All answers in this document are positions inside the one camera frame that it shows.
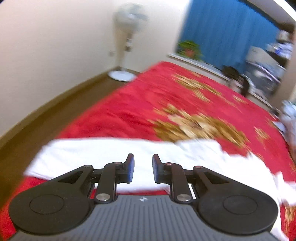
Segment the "potted plant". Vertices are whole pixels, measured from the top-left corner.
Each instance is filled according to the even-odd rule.
[[[200,46],[196,43],[194,43],[191,40],[185,40],[178,43],[179,51],[178,53],[182,56],[192,58],[195,60],[200,60],[200,57],[202,56],[200,52]]]

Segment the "shelf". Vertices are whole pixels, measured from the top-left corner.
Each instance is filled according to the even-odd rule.
[[[277,55],[276,53],[273,53],[273,52],[269,52],[269,51],[266,51],[275,61],[277,61],[279,63],[280,66],[286,68],[286,65],[289,61],[289,59],[287,58],[284,58],[284,57],[281,57],[279,55]]]
[[[293,42],[291,40],[282,40],[282,39],[277,39],[276,40],[278,43],[280,44],[284,44],[284,43],[290,43],[290,44],[293,44]]]

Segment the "circular base plate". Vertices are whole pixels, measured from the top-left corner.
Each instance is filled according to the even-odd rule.
[[[18,194],[9,206],[13,224],[28,233],[52,235],[82,223],[90,213],[90,202],[71,185],[40,185]]]
[[[114,80],[124,81],[124,82],[130,82],[136,77],[136,75],[132,73],[129,73],[127,71],[119,71],[119,70],[110,71],[108,75]]]
[[[198,203],[198,212],[213,228],[234,235],[270,231],[278,208],[265,193],[241,184],[207,192]]]

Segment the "red bedspread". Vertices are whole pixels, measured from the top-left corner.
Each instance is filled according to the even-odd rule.
[[[205,123],[204,128],[197,120]],[[285,181],[294,181],[295,165],[271,121],[274,118],[267,111],[228,87],[175,64],[161,62],[91,107],[58,138],[123,137],[155,141],[213,138],[229,154],[245,155],[252,151],[272,173],[281,171]],[[26,177],[13,196],[42,182]],[[8,203],[0,214],[4,239],[15,232],[8,216]],[[283,231],[293,240],[294,209],[282,207],[281,218]]]

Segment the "fan base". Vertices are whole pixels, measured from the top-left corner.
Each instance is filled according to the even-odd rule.
[[[108,75],[114,80],[124,81],[124,82],[130,82],[136,77],[136,75],[132,73],[129,73],[127,71],[119,71],[119,70],[110,71]]]

